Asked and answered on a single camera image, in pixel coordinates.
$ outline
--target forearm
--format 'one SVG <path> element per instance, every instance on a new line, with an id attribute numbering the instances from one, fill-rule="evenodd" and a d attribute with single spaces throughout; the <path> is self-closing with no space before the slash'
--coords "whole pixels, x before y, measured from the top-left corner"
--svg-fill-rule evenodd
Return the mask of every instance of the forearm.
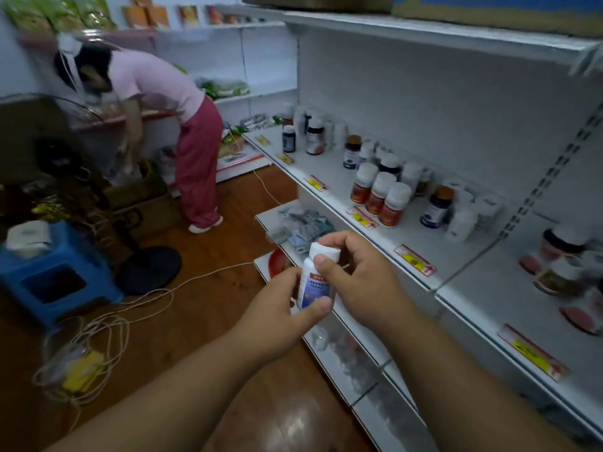
<path id="1" fill-rule="evenodd" d="M 259 369 L 232 332 L 80 427 L 47 452 L 198 452 Z"/>
<path id="2" fill-rule="evenodd" d="M 578 450 L 410 300 L 389 321 L 379 337 L 441 451 Z"/>

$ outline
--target white sneaker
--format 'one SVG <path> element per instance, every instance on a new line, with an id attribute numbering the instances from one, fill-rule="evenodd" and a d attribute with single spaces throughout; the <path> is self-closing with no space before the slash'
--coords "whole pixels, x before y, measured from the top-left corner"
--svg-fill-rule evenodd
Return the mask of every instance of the white sneaker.
<path id="1" fill-rule="evenodd" d="M 205 233 L 206 231 L 211 230 L 212 227 L 217 227 L 223 221 L 224 221 L 224 218 L 222 216 L 220 216 L 220 219 L 215 224 L 213 224 L 211 227 L 207 227 L 207 228 L 199 228 L 198 226 L 191 224 L 191 226 L 189 227 L 189 231 L 193 234 Z"/>

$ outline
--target stool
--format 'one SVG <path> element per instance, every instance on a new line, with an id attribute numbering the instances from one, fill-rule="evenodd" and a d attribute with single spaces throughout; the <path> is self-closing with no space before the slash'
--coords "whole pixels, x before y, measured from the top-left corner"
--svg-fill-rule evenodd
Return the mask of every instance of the stool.
<path id="1" fill-rule="evenodd" d="M 119 303 L 124 294 L 111 279 L 109 266 L 86 236 L 67 222 L 50 226 L 52 250 L 21 258 L 2 247 L 0 277 L 15 299 L 44 326 L 97 298 Z"/>

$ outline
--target pink pants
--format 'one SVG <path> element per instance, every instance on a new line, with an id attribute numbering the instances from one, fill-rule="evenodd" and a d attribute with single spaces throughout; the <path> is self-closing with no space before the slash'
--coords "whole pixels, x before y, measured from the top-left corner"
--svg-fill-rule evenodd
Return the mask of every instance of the pink pants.
<path id="1" fill-rule="evenodd" d="M 199 110 L 182 124 L 176 144 L 176 186 L 185 216 L 199 228 L 219 219 L 216 211 L 216 168 L 222 141 L 222 117 L 205 97 Z"/>

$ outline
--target black hair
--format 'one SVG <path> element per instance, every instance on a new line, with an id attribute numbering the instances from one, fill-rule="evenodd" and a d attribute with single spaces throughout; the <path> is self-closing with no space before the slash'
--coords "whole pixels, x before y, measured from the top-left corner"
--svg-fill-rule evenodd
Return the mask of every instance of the black hair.
<path id="1" fill-rule="evenodd" d="M 74 57 L 75 67 L 78 69 L 81 82 L 88 82 L 88 77 L 80 70 L 82 66 L 88 65 L 94 68 L 94 70 L 110 85 L 109 64 L 111 63 L 111 58 L 111 49 L 98 46 L 82 46 L 79 50 L 79 54 Z M 67 64 L 67 58 L 61 52 L 56 52 L 54 55 L 54 68 L 63 82 L 73 89 L 71 70 Z"/>

